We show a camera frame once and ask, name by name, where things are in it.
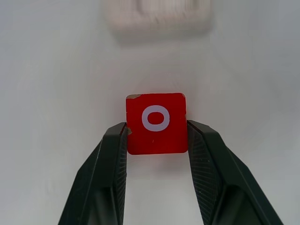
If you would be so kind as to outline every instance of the red block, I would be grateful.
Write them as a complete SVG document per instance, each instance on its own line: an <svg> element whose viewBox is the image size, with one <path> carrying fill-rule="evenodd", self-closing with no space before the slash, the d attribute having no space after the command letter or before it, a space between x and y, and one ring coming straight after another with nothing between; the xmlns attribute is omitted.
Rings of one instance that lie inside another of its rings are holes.
<svg viewBox="0 0 300 225"><path fill-rule="evenodd" d="M186 99L181 93L126 98L127 150L132 155L188 150Z"/></svg>

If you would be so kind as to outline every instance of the letter o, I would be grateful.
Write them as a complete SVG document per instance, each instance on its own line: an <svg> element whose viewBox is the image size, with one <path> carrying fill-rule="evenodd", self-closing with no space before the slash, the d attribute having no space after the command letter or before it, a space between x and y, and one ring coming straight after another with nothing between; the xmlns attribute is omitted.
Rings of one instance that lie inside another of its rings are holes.
<svg viewBox="0 0 300 225"><path fill-rule="evenodd" d="M161 113L164 116L164 121L160 124L152 124L148 121L148 116L150 113ZM142 113L142 124L149 131L162 131L168 127L170 123L170 114L166 108L161 105L151 105L148 106Z"/></svg>

